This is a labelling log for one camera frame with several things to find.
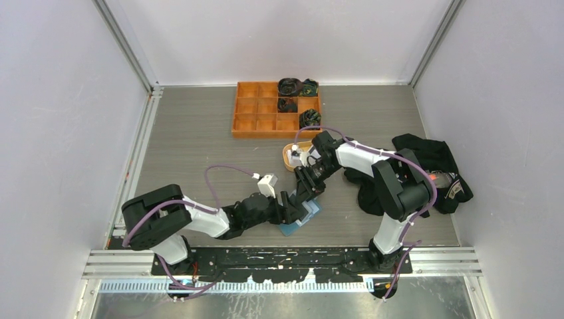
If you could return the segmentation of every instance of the gray floor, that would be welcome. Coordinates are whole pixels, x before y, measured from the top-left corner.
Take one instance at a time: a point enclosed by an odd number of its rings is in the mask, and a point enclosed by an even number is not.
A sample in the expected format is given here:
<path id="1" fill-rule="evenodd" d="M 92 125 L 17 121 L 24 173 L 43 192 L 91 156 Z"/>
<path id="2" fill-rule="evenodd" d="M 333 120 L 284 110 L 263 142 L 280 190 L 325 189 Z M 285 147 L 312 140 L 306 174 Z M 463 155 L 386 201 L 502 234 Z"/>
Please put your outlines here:
<path id="1" fill-rule="evenodd" d="M 412 89 L 408 86 L 322 86 L 323 124 L 343 131 L 363 144 L 394 149 L 392 138 L 404 133 L 424 136 Z M 213 206 L 204 169 L 231 163 L 257 173 L 275 173 L 277 191 L 295 189 L 293 173 L 283 164 L 282 149 L 291 140 L 240 140 L 231 136 L 234 87 L 167 88 L 159 103 L 137 194 L 177 183 L 183 193 Z M 257 191 L 254 180 L 231 169 L 210 171 L 222 205 Z M 268 223 L 230 241 L 187 231 L 190 244 L 201 246 L 336 246 L 362 245 L 374 236 L 381 217 L 368 215 L 356 204 L 358 187 L 341 172 L 326 182 L 318 197 L 323 210 L 290 237 Z M 407 235 L 423 245 L 457 245 L 450 216 L 432 212 Z"/>

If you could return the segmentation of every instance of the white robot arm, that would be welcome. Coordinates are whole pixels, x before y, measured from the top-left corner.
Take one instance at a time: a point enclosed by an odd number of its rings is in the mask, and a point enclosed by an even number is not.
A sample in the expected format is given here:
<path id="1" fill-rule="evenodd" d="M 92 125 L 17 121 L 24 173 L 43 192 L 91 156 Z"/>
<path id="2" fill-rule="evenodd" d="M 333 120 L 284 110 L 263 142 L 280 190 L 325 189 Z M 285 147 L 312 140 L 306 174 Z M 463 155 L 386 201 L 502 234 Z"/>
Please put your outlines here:
<path id="1" fill-rule="evenodd" d="M 356 141 L 335 140 L 328 132 L 317 134 L 313 145 L 320 157 L 315 163 L 306 159 L 294 170 L 297 193 L 292 201 L 285 191 L 280 193 L 281 203 L 278 201 L 274 191 L 277 178 L 271 174 L 257 176 L 259 192 L 219 210 L 195 203 L 174 184 L 131 199 L 122 206 L 128 232 L 138 227 L 134 234 L 130 234 L 129 245 L 134 250 L 151 249 L 169 265 L 174 265 L 191 254 L 187 240 L 177 234 L 181 229 L 200 231 L 217 239 L 231 239 L 266 221 L 291 224 L 303 217 L 296 207 L 324 192 L 326 178 L 342 167 L 350 167 L 374 178 L 374 196 L 386 213 L 380 229 L 369 241 L 369 258 L 375 268 L 390 268 L 400 256 L 402 230 L 410 216 L 431 198 L 432 186 L 428 179 L 409 165 L 368 152 L 366 146 Z M 388 153 L 418 164 L 410 150 Z M 146 215 L 150 215 L 148 212 L 171 200 L 176 203 L 163 207 L 138 226 Z"/>

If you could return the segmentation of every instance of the purple cable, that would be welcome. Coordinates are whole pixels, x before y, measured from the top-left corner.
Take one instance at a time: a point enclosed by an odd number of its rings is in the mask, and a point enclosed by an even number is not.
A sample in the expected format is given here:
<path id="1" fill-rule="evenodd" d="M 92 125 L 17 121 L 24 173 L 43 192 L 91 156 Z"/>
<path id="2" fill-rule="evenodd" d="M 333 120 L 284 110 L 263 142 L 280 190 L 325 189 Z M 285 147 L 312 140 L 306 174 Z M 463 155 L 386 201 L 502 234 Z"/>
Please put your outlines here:
<path id="1" fill-rule="evenodd" d="M 407 257 L 407 254 L 413 249 L 415 248 L 415 246 L 419 245 L 422 241 L 418 240 L 415 243 L 412 243 L 409 248 L 407 248 L 407 250 L 404 252 L 404 254 L 402 255 L 402 258 L 400 259 L 400 262 L 398 263 L 398 268 L 396 269 L 396 272 L 394 273 L 394 278 L 392 279 L 392 283 L 390 285 L 390 288 L 388 288 L 388 290 L 386 290 L 386 293 L 384 294 L 384 297 L 382 298 L 382 300 L 384 302 L 386 302 L 386 298 L 388 298 L 388 296 L 390 295 L 390 292 L 392 292 L 392 289 L 394 288 L 394 285 L 396 284 L 396 282 L 398 281 L 398 278 L 400 277 L 400 269 L 402 268 L 402 265 L 405 261 L 405 258 Z"/>
<path id="2" fill-rule="evenodd" d="M 247 171 L 246 169 L 237 166 L 232 166 L 229 164 L 215 164 L 208 166 L 208 168 L 206 168 L 206 170 L 204 171 L 204 179 L 206 181 L 206 184 L 208 185 L 208 188 L 211 191 L 211 196 L 213 196 L 213 200 L 215 200 L 215 208 L 217 208 L 217 210 L 219 211 L 219 209 L 221 209 L 221 203 L 219 202 L 219 197 L 217 196 L 217 193 L 215 192 L 215 189 L 213 188 L 212 183 L 210 183 L 210 179 L 208 178 L 208 171 L 215 167 L 226 167 L 226 168 L 236 169 L 237 171 L 250 175 L 251 177 L 253 177 L 254 173 L 252 171 Z"/>
<path id="3" fill-rule="evenodd" d="M 375 150 L 375 149 L 373 149 L 373 148 L 369 148 L 368 146 L 364 146 L 364 145 L 362 145 L 362 144 L 355 144 L 355 143 L 353 143 L 352 141 L 350 141 L 341 131 L 336 130 L 336 129 L 334 129 L 334 128 L 329 128 L 329 127 L 327 127 L 327 126 L 312 125 L 312 126 L 305 126 L 305 127 L 301 128 L 301 129 L 296 133 L 296 136 L 294 137 L 294 144 L 297 143 L 299 134 L 300 134 L 303 130 L 307 130 L 308 128 L 323 128 L 323 129 L 325 129 L 325 130 L 333 131 L 333 132 L 335 132 L 335 133 L 337 133 L 337 134 L 340 134 L 341 137 L 343 138 L 343 141 L 345 141 L 347 144 L 349 144 L 349 145 L 351 145 L 351 146 L 354 146 L 355 148 L 358 148 L 358 149 L 360 149 L 360 150 L 367 151 L 368 153 L 372 153 L 372 154 L 376 154 L 376 155 L 380 155 L 380 156 L 386 156 L 386 157 L 393 158 L 393 159 L 396 159 L 396 160 L 398 160 L 398 161 L 404 162 L 404 163 L 406 163 L 407 165 L 413 167 L 415 170 L 417 170 L 420 174 L 422 174 L 422 175 L 427 179 L 427 181 L 430 183 L 431 189 L 432 189 L 431 200 L 429 201 L 429 203 L 427 203 L 427 205 L 425 205 L 425 207 L 421 208 L 421 210 L 419 210 L 418 212 L 416 212 L 415 214 L 413 214 L 413 215 L 411 216 L 411 218 L 409 218 L 407 224 L 405 225 L 405 227 L 403 228 L 402 232 L 400 233 L 400 238 L 399 238 L 399 239 L 400 239 L 400 242 L 402 243 L 402 245 L 403 245 L 403 244 L 406 244 L 406 243 L 403 243 L 403 241 L 404 241 L 405 235 L 407 234 L 407 230 L 409 230 L 409 227 L 411 227 L 411 224 L 413 224 L 413 221 L 414 221 L 417 217 L 421 216 L 421 214 L 423 214 L 423 213 L 425 213 L 426 211 L 428 211 L 428 210 L 433 206 L 433 204 L 435 204 L 435 201 L 437 200 L 437 187 L 435 186 L 435 183 L 433 182 L 433 180 L 431 179 L 431 177 L 429 177 L 429 175 L 427 174 L 427 172 L 424 171 L 419 165 L 417 165 L 417 164 L 415 164 L 414 162 L 410 161 L 409 159 L 403 158 L 403 157 L 401 157 L 401 156 L 397 156 L 397 155 L 395 155 L 395 154 L 386 153 L 386 152 L 381 152 L 381 151 Z M 403 263 L 403 261 L 405 260 L 407 254 L 408 254 L 415 246 L 419 245 L 420 243 L 421 243 L 421 241 L 415 242 L 413 245 L 411 245 L 411 246 L 404 252 L 404 254 L 402 255 L 402 258 L 401 258 L 401 260 L 400 260 L 400 264 L 399 264 L 400 266 L 401 266 L 401 264 Z M 395 283 L 395 282 L 398 280 L 398 276 L 399 276 L 399 274 L 400 274 L 400 268 L 401 268 L 400 266 L 398 266 L 398 270 L 396 271 L 396 273 L 395 273 L 395 275 L 394 275 L 394 278 L 392 279 L 392 285 L 390 286 L 390 288 L 388 288 L 388 291 L 386 291 L 386 294 L 384 295 L 384 298 L 383 298 L 384 301 L 386 301 L 386 298 L 388 298 L 388 295 L 390 294 L 390 292 L 392 292 L 392 287 L 394 286 L 393 283 Z"/>
<path id="4" fill-rule="evenodd" d="M 174 276 L 172 276 L 172 273 L 170 273 L 170 270 L 168 270 L 168 267 L 166 266 L 166 261 L 164 260 L 164 258 L 162 258 L 161 256 L 157 255 L 157 258 L 159 258 L 160 264 L 162 265 L 162 268 L 164 269 L 164 272 L 166 273 L 166 275 L 168 276 L 168 278 L 170 278 L 170 280 L 172 280 L 172 282 L 178 286 L 179 288 L 185 289 L 185 290 L 199 290 L 198 292 L 190 295 L 187 298 L 184 298 L 184 300 L 189 300 L 189 299 L 193 299 L 201 294 L 203 294 L 206 290 L 210 289 L 211 287 L 215 286 L 215 284 L 217 283 L 217 281 L 212 282 L 211 284 L 207 284 L 205 286 L 201 286 L 201 287 L 189 287 L 186 286 L 185 284 L 182 284 L 180 281 L 176 280 L 176 278 L 174 278 Z"/>

